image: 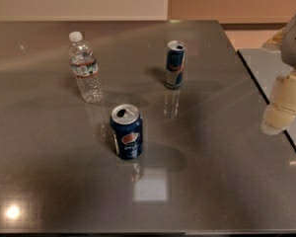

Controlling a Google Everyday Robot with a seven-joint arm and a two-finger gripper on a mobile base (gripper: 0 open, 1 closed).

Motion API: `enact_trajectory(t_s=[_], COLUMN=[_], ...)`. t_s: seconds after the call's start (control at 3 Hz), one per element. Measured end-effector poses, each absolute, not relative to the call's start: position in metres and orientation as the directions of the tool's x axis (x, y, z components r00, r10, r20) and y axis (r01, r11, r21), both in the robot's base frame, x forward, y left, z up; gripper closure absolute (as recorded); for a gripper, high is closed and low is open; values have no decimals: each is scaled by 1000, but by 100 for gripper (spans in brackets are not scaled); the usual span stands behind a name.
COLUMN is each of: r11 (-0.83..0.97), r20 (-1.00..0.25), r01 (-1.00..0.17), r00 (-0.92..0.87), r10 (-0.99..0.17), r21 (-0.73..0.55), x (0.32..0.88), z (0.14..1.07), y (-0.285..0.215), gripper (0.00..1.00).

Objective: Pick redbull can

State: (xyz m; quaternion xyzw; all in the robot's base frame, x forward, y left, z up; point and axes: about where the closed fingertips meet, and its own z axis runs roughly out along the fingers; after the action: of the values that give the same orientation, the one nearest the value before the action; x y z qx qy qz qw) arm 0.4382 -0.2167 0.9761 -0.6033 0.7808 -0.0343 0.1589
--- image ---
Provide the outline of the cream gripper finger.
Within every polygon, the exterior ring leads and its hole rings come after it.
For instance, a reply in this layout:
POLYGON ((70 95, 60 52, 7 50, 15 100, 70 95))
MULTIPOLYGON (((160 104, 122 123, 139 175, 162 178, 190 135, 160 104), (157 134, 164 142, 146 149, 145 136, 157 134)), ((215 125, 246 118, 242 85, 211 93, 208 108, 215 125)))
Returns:
POLYGON ((296 69, 288 75, 279 75, 272 86, 270 103, 263 113, 261 130, 276 135, 296 119, 296 69))
POLYGON ((285 29, 282 28, 277 31, 270 39, 265 41, 261 48, 268 52, 278 52, 281 50, 281 43, 284 36, 285 29))

